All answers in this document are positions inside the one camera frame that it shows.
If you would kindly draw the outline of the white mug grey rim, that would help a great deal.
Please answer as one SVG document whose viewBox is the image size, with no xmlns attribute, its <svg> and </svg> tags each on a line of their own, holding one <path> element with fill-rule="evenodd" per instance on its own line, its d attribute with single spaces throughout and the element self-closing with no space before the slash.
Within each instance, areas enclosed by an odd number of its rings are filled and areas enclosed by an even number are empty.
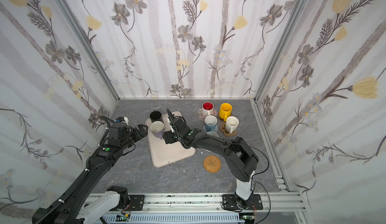
<svg viewBox="0 0 386 224">
<path fill-rule="evenodd" d="M 150 125 L 150 130 L 152 131 L 155 138 L 163 138 L 163 129 L 164 123 L 162 121 L 155 121 Z"/>
</svg>

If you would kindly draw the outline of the beige rectangular serving tray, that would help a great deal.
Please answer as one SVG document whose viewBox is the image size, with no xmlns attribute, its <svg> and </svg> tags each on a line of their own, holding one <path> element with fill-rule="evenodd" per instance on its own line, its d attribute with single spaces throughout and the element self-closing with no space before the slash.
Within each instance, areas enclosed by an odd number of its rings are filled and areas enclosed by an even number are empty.
<svg viewBox="0 0 386 224">
<path fill-rule="evenodd" d="M 168 123 L 168 115 L 163 114 L 163 130 L 154 132 L 151 128 L 151 119 L 148 118 L 145 124 L 148 126 L 148 141 L 153 165 L 157 168 L 191 157 L 196 153 L 194 148 L 185 149 L 180 142 L 166 144 L 162 138 L 164 132 L 170 131 L 171 126 Z"/>
</svg>

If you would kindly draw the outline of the black mug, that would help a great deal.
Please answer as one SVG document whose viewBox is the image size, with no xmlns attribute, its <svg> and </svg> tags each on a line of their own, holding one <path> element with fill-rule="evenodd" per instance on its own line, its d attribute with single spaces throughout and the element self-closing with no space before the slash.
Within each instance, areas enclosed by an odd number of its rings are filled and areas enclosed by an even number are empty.
<svg viewBox="0 0 386 224">
<path fill-rule="evenodd" d="M 156 111 L 156 110 L 152 111 L 149 117 L 152 123 L 157 121 L 163 122 L 162 113 L 160 111 Z"/>
</svg>

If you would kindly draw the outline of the pink flower silicone coaster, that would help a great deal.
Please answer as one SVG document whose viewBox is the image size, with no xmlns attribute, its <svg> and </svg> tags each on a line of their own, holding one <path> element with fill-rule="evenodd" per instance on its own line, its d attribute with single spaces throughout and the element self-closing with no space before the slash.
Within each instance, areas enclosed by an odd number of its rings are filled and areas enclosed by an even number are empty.
<svg viewBox="0 0 386 224">
<path fill-rule="evenodd" d="M 206 118 L 206 116 L 204 116 L 203 114 L 202 114 L 202 109 L 200 108 L 200 109 L 198 109 L 198 115 L 199 115 L 199 120 L 200 121 L 205 121 L 205 118 Z M 213 116 L 217 116 L 218 115 L 218 112 L 216 111 L 216 110 L 214 110 L 214 112 L 213 112 L 213 114 L 212 114 Z"/>
</svg>

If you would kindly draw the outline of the blue patterned mug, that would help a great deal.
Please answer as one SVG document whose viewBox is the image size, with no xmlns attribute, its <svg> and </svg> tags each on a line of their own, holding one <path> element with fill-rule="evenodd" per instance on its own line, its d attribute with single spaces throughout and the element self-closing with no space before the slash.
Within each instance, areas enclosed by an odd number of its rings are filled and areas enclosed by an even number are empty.
<svg viewBox="0 0 386 224">
<path fill-rule="evenodd" d="M 205 117 L 205 131 L 213 131 L 213 132 L 218 132 L 218 127 L 217 127 L 217 117 L 213 115 L 208 115 Z"/>
</svg>

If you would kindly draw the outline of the white mug red inside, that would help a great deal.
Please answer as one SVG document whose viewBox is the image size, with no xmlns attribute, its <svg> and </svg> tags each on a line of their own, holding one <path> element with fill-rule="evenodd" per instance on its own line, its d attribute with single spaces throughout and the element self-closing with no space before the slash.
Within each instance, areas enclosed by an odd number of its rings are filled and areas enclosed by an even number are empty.
<svg viewBox="0 0 386 224">
<path fill-rule="evenodd" d="M 208 115 L 213 115 L 214 113 L 214 104 L 212 102 L 204 102 L 201 108 L 201 114 L 206 117 Z"/>
</svg>

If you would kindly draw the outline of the brown paw cork coaster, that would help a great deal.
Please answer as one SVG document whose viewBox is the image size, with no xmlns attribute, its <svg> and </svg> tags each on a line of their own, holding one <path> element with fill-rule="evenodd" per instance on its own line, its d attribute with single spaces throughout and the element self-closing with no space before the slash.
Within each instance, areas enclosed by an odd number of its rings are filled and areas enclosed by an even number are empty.
<svg viewBox="0 0 386 224">
<path fill-rule="evenodd" d="M 235 136 L 237 134 L 237 131 L 234 131 L 232 133 L 229 133 L 227 130 L 226 130 L 226 122 L 223 122 L 222 125 L 220 126 L 220 131 L 224 134 L 224 136 L 226 137 L 232 137 L 232 136 Z"/>
</svg>

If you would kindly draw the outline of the wicker rattan round coaster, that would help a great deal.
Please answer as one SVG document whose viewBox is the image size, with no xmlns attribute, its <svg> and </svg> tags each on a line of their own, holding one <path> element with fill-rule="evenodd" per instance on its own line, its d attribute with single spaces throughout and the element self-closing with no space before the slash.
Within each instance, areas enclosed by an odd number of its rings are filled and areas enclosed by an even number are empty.
<svg viewBox="0 0 386 224">
<path fill-rule="evenodd" d="M 220 171 L 222 163 L 217 156 L 210 155 L 204 159 L 203 166 L 206 171 L 210 173 L 217 173 Z"/>
</svg>

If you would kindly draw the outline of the yellow mug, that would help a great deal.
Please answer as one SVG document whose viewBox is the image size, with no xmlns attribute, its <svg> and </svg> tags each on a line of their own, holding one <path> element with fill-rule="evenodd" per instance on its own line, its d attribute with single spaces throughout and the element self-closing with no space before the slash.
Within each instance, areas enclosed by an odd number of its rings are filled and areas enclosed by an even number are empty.
<svg viewBox="0 0 386 224">
<path fill-rule="evenodd" d="M 223 118 L 224 120 L 227 119 L 227 117 L 232 113 L 232 105 L 229 103 L 222 103 L 220 106 L 220 111 L 218 113 L 218 116 Z"/>
</svg>

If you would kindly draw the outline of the plain white mug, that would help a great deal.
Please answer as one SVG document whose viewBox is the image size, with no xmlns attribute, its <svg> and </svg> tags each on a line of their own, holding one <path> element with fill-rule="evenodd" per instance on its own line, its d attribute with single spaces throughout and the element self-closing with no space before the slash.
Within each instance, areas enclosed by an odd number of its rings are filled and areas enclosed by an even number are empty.
<svg viewBox="0 0 386 224">
<path fill-rule="evenodd" d="M 237 129 L 238 125 L 239 125 L 239 119 L 237 117 L 235 116 L 227 117 L 225 122 L 225 128 L 229 134 L 232 134 Z"/>
</svg>

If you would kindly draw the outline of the speckled white mug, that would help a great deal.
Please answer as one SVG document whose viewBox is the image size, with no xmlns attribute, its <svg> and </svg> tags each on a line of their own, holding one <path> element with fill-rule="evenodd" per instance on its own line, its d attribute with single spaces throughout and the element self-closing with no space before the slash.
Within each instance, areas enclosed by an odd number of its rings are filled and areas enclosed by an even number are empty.
<svg viewBox="0 0 386 224">
<path fill-rule="evenodd" d="M 218 134 L 214 131 L 208 131 L 207 135 L 214 136 L 214 137 L 219 137 Z"/>
</svg>

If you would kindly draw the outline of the plain wooden round coaster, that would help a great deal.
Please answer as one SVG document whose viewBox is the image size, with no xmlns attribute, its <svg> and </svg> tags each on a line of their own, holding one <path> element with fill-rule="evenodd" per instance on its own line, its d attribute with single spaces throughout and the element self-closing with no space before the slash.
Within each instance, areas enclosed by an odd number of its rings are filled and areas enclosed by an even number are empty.
<svg viewBox="0 0 386 224">
<path fill-rule="evenodd" d="M 218 116 L 218 118 L 221 120 L 221 121 L 223 121 L 223 122 L 225 122 L 226 120 L 224 120 L 223 118 L 221 118 L 220 116 Z"/>
</svg>

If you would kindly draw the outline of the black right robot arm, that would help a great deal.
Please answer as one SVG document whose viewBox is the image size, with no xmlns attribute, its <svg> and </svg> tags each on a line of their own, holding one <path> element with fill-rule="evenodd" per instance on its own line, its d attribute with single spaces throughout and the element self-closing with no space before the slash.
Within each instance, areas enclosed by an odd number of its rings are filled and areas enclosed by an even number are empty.
<svg viewBox="0 0 386 224">
<path fill-rule="evenodd" d="M 179 142 L 185 149 L 205 149 L 221 155 L 237 179 L 235 202 L 239 205 L 239 209 L 247 209 L 253 196 L 252 177 L 259 161 L 252 148 L 241 137 L 235 139 L 215 137 L 197 128 L 189 128 L 182 116 L 176 116 L 170 111 L 167 114 L 171 130 L 163 133 L 165 143 Z"/>
</svg>

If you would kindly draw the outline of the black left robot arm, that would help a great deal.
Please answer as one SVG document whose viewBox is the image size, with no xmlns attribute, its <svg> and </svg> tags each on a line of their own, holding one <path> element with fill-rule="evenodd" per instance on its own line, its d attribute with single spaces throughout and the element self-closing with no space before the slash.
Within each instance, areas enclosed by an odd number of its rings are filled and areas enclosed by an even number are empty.
<svg viewBox="0 0 386 224">
<path fill-rule="evenodd" d="M 99 146 L 85 162 L 85 169 L 48 208 L 39 208 L 32 217 L 34 224 L 83 224 L 77 216 L 87 197 L 101 178 L 124 155 L 124 150 L 148 135 L 148 126 L 130 127 L 125 122 L 109 125 Z"/>
</svg>

